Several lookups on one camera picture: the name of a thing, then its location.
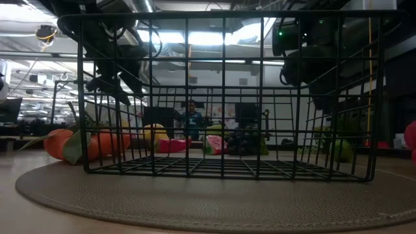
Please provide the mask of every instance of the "orange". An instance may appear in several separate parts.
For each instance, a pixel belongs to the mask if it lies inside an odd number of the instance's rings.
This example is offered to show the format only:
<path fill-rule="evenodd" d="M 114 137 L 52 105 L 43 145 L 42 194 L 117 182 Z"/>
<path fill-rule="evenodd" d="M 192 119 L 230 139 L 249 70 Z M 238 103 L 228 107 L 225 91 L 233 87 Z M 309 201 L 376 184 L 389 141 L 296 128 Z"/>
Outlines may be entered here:
<path fill-rule="evenodd" d="M 60 148 L 60 143 L 62 143 L 64 140 L 66 142 L 66 140 L 69 139 L 72 135 L 72 131 L 68 129 L 53 130 L 48 134 L 48 136 L 51 137 L 44 140 L 45 150 L 50 156 L 56 159 L 64 160 L 62 157 L 62 148 Z"/>
<path fill-rule="evenodd" d="M 120 139 L 120 145 L 124 146 L 123 150 L 126 150 L 130 146 L 130 134 L 122 133 L 123 142 Z M 93 139 L 97 140 L 98 142 L 98 135 L 94 135 Z M 100 133 L 99 134 L 99 147 L 101 147 L 101 156 L 106 157 L 108 155 L 112 155 L 112 149 L 114 148 L 114 154 L 119 154 L 122 151 L 117 147 L 117 134 L 116 133 Z"/>
<path fill-rule="evenodd" d="M 64 149 L 64 145 L 65 145 L 65 143 L 66 143 L 67 140 L 68 140 L 68 138 L 65 139 L 64 141 L 62 141 L 61 144 L 60 144 L 60 146 L 58 147 L 59 150 L 60 150 L 59 151 L 59 157 L 61 157 L 62 160 L 64 160 L 63 149 Z M 88 160 L 89 161 L 94 161 L 94 160 L 96 160 L 98 158 L 98 142 L 95 139 L 93 139 L 93 138 L 91 138 L 91 141 L 90 141 L 90 143 L 88 145 L 88 152 L 87 152 L 87 154 L 88 154 Z"/>

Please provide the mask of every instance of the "floor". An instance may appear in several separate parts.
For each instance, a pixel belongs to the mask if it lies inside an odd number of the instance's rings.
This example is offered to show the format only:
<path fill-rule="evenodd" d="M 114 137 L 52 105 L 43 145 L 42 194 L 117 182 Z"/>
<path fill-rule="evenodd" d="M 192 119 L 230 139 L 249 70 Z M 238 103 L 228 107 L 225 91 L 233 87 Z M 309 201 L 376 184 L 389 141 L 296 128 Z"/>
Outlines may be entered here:
<path fill-rule="evenodd" d="M 185 233 L 145 227 L 113 224 L 54 211 L 22 198 L 14 189 L 17 178 L 25 172 L 56 162 L 44 151 L 0 153 L 0 227 L 1 233 Z M 416 168 L 410 160 L 379 158 L 378 169 L 416 180 Z M 416 222 L 401 226 L 348 232 L 349 234 L 415 233 Z"/>

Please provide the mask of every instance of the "wire basket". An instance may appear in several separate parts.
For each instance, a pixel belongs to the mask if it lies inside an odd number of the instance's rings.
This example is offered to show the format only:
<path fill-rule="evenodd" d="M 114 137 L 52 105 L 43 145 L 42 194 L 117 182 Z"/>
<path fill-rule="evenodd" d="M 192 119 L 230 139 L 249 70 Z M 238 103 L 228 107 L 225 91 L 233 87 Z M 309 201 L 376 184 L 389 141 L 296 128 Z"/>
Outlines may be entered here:
<path fill-rule="evenodd" d="M 78 92 L 84 170 L 93 174 L 136 176 L 371 181 L 376 165 L 376 136 L 384 85 L 386 30 L 383 25 L 386 19 L 398 15 L 396 11 L 378 10 L 64 16 L 59 19 L 60 28 L 79 44 Z M 192 54 L 194 50 L 189 41 L 192 22 L 201 19 L 220 22 L 221 42 L 225 42 L 230 18 L 259 19 L 259 46 L 251 46 L 258 56 L 230 56 L 226 43 L 217 45 L 219 54 L 216 57 Z M 265 22 L 272 18 L 294 18 L 299 25 L 298 52 L 294 56 L 265 54 Z M 367 43 L 352 53 L 347 48 L 348 43 L 343 42 L 343 30 L 338 30 L 334 56 L 305 55 L 308 47 L 304 27 L 308 22 L 331 19 L 341 29 L 350 18 L 378 22 L 377 33 L 372 34 L 369 41 L 366 37 Z M 153 56 L 158 48 L 150 46 L 157 44 L 152 43 L 154 30 L 147 32 L 147 54 L 150 56 L 121 57 L 120 40 L 114 40 L 120 39 L 121 29 L 114 31 L 110 38 L 99 39 L 100 43 L 112 46 L 112 54 L 100 53 L 102 47 L 88 44 L 94 35 L 85 28 L 91 24 L 112 22 L 112 28 L 119 29 L 118 24 L 128 20 L 145 22 L 148 29 L 153 29 L 162 20 L 180 22 L 177 24 L 181 25 L 185 35 L 184 57 Z M 89 48 L 85 57 L 84 47 Z M 102 70 L 103 61 L 114 68 L 114 77 L 120 72 L 128 72 L 123 68 L 127 62 L 152 64 L 146 70 L 146 77 L 152 82 L 143 84 L 144 93 L 122 92 L 117 88 L 110 94 L 86 91 L 84 76 L 97 79 L 97 68 Z M 85 70 L 87 62 L 94 66 L 93 72 Z M 158 71 L 153 67 L 163 62 L 181 63 L 184 76 L 179 83 L 162 85 L 154 81 Z M 283 69 L 289 69 L 289 64 L 294 66 L 292 85 L 269 83 L 269 80 L 279 81 L 279 73 L 275 70 L 280 68 L 270 69 L 272 63 L 279 62 L 286 63 Z M 200 63 L 213 64 L 213 70 L 217 70 L 215 78 L 205 78 L 214 85 L 190 83 L 194 72 L 190 67 Z M 309 75 L 303 73 L 311 71 L 308 67 L 311 64 L 321 68 L 329 66 L 330 69 L 318 76 L 311 73 L 310 81 L 303 83 L 303 77 Z M 253 80 L 248 84 L 233 84 L 227 74 L 229 66 L 251 66 L 258 73 L 254 72 Z M 143 79 L 142 75 L 130 75 Z M 120 79 L 111 79 L 108 85 L 118 87 Z M 126 99 L 130 105 L 123 104 Z M 189 105 L 195 105 L 200 116 L 195 117 Z M 95 135 L 92 138 L 99 145 L 99 157 L 91 162 L 87 160 L 92 154 L 87 144 L 90 134 Z M 231 138 L 237 143 L 232 144 L 232 140 L 230 143 Z M 213 148 L 219 150 L 219 155 L 210 154 Z"/>

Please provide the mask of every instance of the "person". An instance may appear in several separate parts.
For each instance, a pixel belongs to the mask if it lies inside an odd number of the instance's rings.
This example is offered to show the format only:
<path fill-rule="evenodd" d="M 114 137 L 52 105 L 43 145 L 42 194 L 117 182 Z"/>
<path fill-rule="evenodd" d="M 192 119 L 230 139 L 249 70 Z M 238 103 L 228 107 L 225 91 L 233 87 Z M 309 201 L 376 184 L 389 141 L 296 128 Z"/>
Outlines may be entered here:
<path fill-rule="evenodd" d="M 200 137 L 200 133 L 198 130 L 193 130 L 196 128 L 199 128 L 202 126 L 202 122 L 203 122 L 203 118 L 202 118 L 202 114 L 199 113 L 198 111 L 195 110 L 195 101 L 194 100 L 189 100 L 189 113 L 188 113 L 188 117 L 189 117 L 189 124 L 188 124 L 188 128 L 189 128 L 189 137 L 192 140 L 198 140 Z M 185 121 L 185 115 L 186 113 L 184 112 L 182 114 L 183 119 Z"/>

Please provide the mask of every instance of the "round mat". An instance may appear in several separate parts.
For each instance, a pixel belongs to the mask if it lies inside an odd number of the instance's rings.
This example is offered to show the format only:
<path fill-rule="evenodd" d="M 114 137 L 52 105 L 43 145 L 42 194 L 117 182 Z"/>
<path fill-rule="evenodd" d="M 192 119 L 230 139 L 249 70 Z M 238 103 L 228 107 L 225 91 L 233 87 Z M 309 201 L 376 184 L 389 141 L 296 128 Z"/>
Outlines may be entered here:
<path fill-rule="evenodd" d="M 228 233 L 316 233 L 416 219 L 416 182 L 377 172 L 372 183 L 239 181 L 92 175 L 55 163 L 22 175 L 28 199 L 98 220 Z"/>

